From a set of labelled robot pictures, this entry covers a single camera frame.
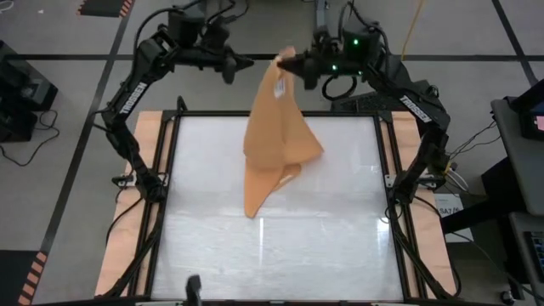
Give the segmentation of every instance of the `yellow cable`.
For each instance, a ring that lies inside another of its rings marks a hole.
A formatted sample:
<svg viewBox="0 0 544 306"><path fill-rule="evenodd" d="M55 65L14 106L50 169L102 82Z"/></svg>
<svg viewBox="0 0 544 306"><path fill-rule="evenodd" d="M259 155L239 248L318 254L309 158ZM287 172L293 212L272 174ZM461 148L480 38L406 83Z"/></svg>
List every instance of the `yellow cable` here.
<svg viewBox="0 0 544 306"><path fill-rule="evenodd" d="M404 46L402 46L402 55L400 56L400 60L405 60L406 46L408 45L408 41L410 41L411 33L414 31L414 27L416 27L416 21L419 17L419 13L422 11L424 3L425 0L419 0L419 5L417 5L417 11L414 15L414 19L411 21L410 30L408 31L408 35L406 36L405 44Z"/></svg>

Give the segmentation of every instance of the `wooden base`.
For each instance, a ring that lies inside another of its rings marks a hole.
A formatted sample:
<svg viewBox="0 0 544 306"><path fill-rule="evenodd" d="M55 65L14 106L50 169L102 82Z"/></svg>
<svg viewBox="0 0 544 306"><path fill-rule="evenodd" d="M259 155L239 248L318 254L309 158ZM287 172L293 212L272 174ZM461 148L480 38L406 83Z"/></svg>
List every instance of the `wooden base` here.
<svg viewBox="0 0 544 306"><path fill-rule="evenodd" d="M159 129L161 126L161 111L143 111L139 114L138 123L134 136L140 144L140 154L145 163L150 165L155 157L156 143L158 141ZM408 112L394 112L394 130L399 145L399 155L403 168L410 166L419 148L420 138L417 131L416 120ZM173 130L173 124L167 126L165 139L170 139ZM386 157L388 159L389 172L395 173L393 163L393 152L391 151L387 127L382 124L382 134L385 144ZM170 143L165 141L161 153L161 162L159 171L166 170L167 153ZM433 192L429 190L419 190L416 193L419 197L435 205ZM131 204L139 199L139 193L136 189L123 191L119 196L115 216L125 211ZM152 207L150 219L150 229L155 221L157 207ZM125 271L126 267L133 259L136 244L139 235L139 229L144 213L144 203L136 206L125 217L119 220L116 227L111 231L108 246L105 251L102 270L100 271L99 281L95 294L107 292ZM427 265L436 280L442 284L444 289L453 294L456 285L451 273L451 265L448 252L445 246L445 238L442 233L439 217L429 209L425 204L414 200L411 204L411 214L416 232L417 246L422 261ZM417 293L417 282L414 273L414 267L410 259L405 255L406 275L408 278L411 296L419 298ZM145 278L149 267L149 255L144 260L139 274L137 294L144 293ZM428 290L428 295L432 298L432 293Z"/></svg>

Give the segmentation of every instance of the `computer monitor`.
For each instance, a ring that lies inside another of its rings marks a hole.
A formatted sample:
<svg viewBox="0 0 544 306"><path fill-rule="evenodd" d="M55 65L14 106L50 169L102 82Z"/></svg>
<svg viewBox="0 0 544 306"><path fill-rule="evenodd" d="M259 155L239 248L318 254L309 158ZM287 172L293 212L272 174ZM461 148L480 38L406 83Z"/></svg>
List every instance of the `computer monitor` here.
<svg viewBox="0 0 544 306"><path fill-rule="evenodd" d="M509 102L519 115L522 136L544 141L544 79Z"/></svg>

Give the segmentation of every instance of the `white label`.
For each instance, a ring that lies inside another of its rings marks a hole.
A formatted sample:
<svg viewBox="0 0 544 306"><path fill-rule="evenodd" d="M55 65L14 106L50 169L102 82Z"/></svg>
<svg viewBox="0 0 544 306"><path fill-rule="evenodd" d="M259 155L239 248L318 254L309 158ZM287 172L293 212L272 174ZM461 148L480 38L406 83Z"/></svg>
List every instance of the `white label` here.
<svg viewBox="0 0 544 306"><path fill-rule="evenodd" d="M286 81L284 79L278 80L274 87L274 96L279 99L286 92Z"/></svg>
<svg viewBox="0 0 544 306"><path fill-rule="evenodd" d="M436 208L438 208L442 218L462 210L461 199L455 195L435 194L434 199L436 200ZM473 233L470 228L458 230L456 233L459 235L464 235L468 239L473 240ZM446 234L445 241L448 243L468 242L453 234Z"/></svg>
<svg viewBox="0 0 544 306"><path fill-rule="evenodd" d="M425 112L423 112L422 109L417 107L417 105L414 104L412 100L410 100L410 98L404 96L400 98L400 102L402 102L402 104L406 105L406 107L408 107L411 111L413 111L414 114L416 114L416 116L419 119L421 119L423 122L427 123L432 121L431 118L429 118L429 116L427 116L427 114L425 114Z"/></svg>
<svg viewBox="0 0 544 306"><path fill-rule="evenodd" d="M121 111L119 111L120 114L128 114L136 105L136 102L138 102L138 98L144 93L145 89L147 88L147 84L144 82L141 82L138 84L138 86L134 89L134 91L130 94L130 97L128 97L127 102L125 102L125 105L122 106Z"/></svg>

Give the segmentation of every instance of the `white sticker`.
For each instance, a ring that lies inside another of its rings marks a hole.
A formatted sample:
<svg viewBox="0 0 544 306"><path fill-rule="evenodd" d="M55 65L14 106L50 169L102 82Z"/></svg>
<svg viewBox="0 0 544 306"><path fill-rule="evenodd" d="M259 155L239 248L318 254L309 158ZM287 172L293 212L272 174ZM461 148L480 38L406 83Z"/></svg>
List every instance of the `white sticker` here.
<svg viewBox="0 0 544 306"><path fill-rule="evenodd" d="M449 195L449 194L435 194L434 199L436 201L436 208L439 209L440 216L446 217L452 213L457 213L462 210L461 199L458 198L458 195ZM464 235L470 240L474 240L473 233L470 228L461 229L456 232L459 235ZM447 243L457 243L457 242L467 242L459 236L453 234L445 235L445 241Z"/></svg>
<svg viewBox="0 0 544 306"><path fill-rule="evenodd" d="M279 99L286 91L286 81L284 79L278 80L274 87L274 96Z"/></svg>

